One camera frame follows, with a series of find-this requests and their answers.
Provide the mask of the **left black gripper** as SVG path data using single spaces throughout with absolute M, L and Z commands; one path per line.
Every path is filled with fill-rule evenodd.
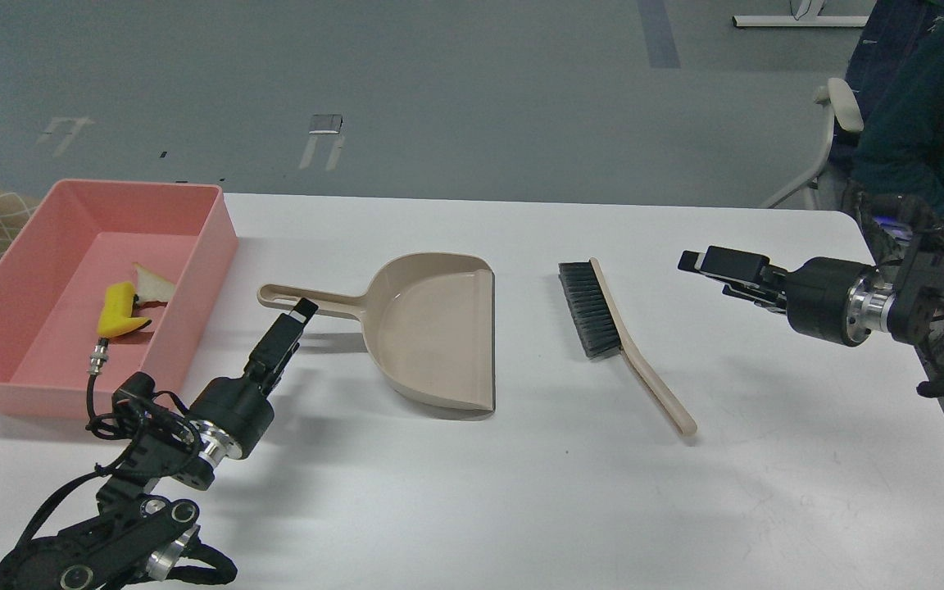
M 243 460 L 265 434 L 275 413 L 269 395 L 300 347 L 300 339 L 319 306 L 299 298 L 278 316 L 247 359 L 247 376 L 214 378 L 187 412 L 196 427 L 206 461 Z

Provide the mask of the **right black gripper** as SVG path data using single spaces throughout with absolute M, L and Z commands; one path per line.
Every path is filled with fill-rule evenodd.
M 894 285 L 875 266 L 816 257 L 787 274 L 768 256 L 710 246 L 684 251 L 679 271 L 700 274 L 724 285 L 723 295 L 786 314 L 799 334 L 857 347 L 872 332 L 887 332 L 895 302 Z

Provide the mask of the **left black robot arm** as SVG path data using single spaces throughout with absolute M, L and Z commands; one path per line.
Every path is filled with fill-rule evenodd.
M 208 489 L 224 459 L 251 455 L 272 423 L 269 401 L 318 306 L 299 298 L 267 329 L 239 377 L 213 379 L 191 406 L 162 406 L 149 374 L 86 401 L 87 429 L 126 447 L 107 465 L 60 486 L 0 561 L 0 589 L 123 589 L 179 580 L 228 585 L 236 564 L 200 538 L 194 500 L 154 492 L 161 479 Z

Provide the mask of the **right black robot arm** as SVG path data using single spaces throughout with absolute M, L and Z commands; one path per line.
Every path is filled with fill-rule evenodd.
M 854 192 L 854 218 L 873 264 L 828 257 L 787 271 L 767 256 L 711 246 L 685 251 L 678 268 L 719 281 L 724 295 L 782 315 L 795 332 L 857 347 L 885 333 L 914 347 L 928 378 L 924 398 L 944 398 L 944 216 L 921 198 Z

